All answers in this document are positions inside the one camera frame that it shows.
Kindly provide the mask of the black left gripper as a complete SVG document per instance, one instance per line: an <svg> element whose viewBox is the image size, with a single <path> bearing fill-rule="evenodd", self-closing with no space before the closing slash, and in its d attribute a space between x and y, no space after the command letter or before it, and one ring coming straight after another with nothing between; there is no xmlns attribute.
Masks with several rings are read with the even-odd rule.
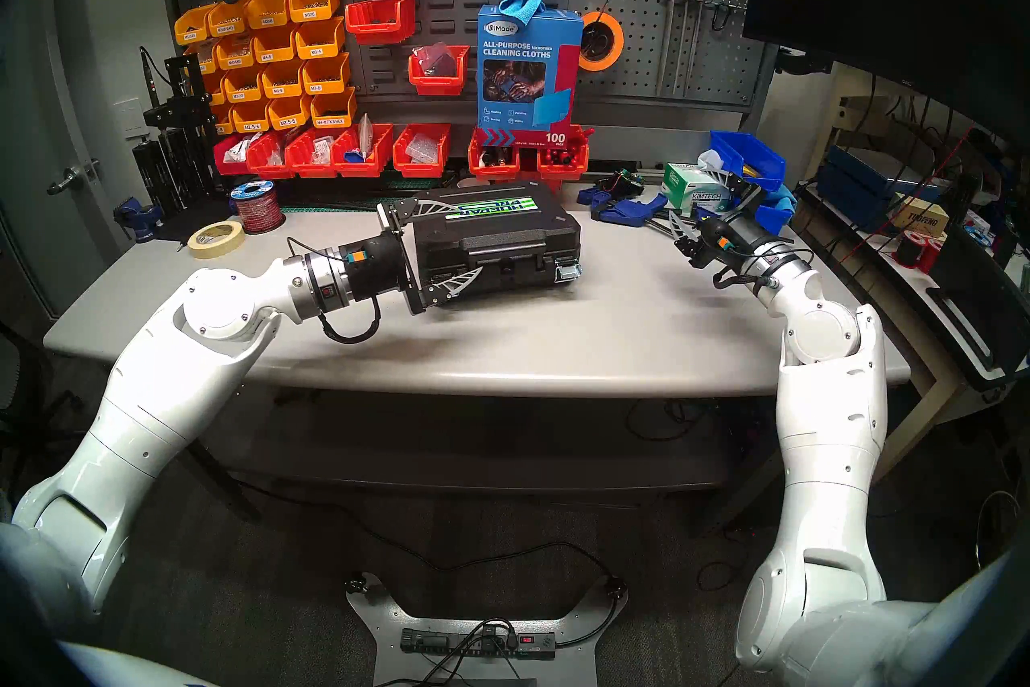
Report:
<svg viewBox="0 0 1030 687"><path fill-rule="evenodd" d="M483 272L476 267L439 282L417 285L414 269L404 243L402 224L412 224L435 215L458 214L459 208L436 200L410 198L380 203L376 215L380 233L372 238L340 247L340 273L346 278L346 293L355 302L378 299L385 293L400 293L412 315L440 308L457 299Z"/></svg>

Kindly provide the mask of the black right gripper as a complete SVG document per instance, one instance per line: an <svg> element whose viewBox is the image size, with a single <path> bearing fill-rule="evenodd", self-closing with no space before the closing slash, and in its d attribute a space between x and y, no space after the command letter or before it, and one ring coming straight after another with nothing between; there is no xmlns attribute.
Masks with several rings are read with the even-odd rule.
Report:
<svg viewBox="0 0 1030 687"><path fill-rule="evenodd" d="M711 215L711 251L718 262L745 262L769 240L769 233L753 213L765 199L765 190L732 172L719 171L719 181L728 192L725 212ZM694 257L701 246L696 222L670 210L670 232L684 257Z"/></svg>

